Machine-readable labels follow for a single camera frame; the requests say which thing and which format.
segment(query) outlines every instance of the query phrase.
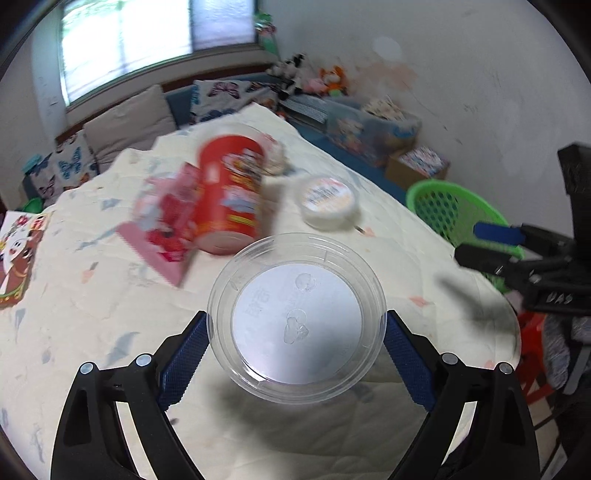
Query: window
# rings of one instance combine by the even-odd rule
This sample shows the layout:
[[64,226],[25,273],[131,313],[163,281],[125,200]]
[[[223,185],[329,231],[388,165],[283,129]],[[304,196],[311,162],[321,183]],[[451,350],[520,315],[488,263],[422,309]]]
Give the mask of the window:
[[68,104],[135,70],[204,48],[253,43],[254,0],[72,0],[61,24]]

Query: white bedsheet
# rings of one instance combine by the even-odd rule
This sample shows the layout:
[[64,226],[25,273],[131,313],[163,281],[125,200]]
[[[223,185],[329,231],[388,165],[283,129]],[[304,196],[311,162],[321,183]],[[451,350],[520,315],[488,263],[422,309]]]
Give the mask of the white bedsheet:
[[[258,105],[214,122],[241,121],[286,146],[290,175],[265,179],[268,233],[311,232],[293,190],[308,174],[337,174],[357,187],[355,229],[328,235],[353,248],[376,272],[388,308],[440,352],[469,365],[513,366],[519,331],[509,304],[480,275],[460,269],[453,248],[367,179],[303,140]],[[161,137],[152,151],[124,151],[105,174],[66,192],[35,260],[24,299],[0,311],[0,422],[40,479],[49,478],[61,409],[78,367],[129,364],[180,333],[198,310],[227,257],[198,253],[174,288],[123,242],[114,229],[129,219],[143,180],[195,162],[201,124]],[[452,447],[466,435],[465,408]],[[182,402],[168,411],[175,430],[207,480],[384,479],[418,431],[415,405],[384,349],[351,390],[321,404],[282,406],[235,385],[207,350]],[[129,412],[124,430],[141,475],[153,478]]]

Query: blue clip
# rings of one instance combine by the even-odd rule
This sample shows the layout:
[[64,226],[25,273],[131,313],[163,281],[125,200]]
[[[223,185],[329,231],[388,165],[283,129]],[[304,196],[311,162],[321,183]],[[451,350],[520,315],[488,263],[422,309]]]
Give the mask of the blue clip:
[[525,235],[516,227],[478,222],[474,225],[473,231],[474,235],[480,240],[488,240],[505,245],[521,245],[525,242]]

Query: red cylindrical can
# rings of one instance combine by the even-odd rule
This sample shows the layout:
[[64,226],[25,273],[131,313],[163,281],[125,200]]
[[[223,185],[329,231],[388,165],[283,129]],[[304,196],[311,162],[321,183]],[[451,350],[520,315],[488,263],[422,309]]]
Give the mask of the red cylindrical can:
[[223,135],[199,154],[202,196],[195,213],[196,246],[235,254],[259,237],[264,153],[252,138]]

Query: butterfly pillow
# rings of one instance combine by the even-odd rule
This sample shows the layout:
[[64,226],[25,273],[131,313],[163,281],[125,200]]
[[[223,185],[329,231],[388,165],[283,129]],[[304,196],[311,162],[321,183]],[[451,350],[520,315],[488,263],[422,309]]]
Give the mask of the butterfly pillow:
[[191,123],[198,124],[235,113],[256,102],[277,109],[277,86],[248,80],[195,80],[191,95]]
[[27,172],[27,176],[35,187],[37,194],[44,200],[45,206],[53,205],[63,192],[59,178],[53,168],[53,153],[39,157],[37,163]]
[[98,167],[82,132],[72,135],[27,172],[45,206],[66,190],[75,189],[98,175]]
[[50,167],[59,179],[62,191],[75,189],[99,173],[83,132],[78,132],[56,148]]

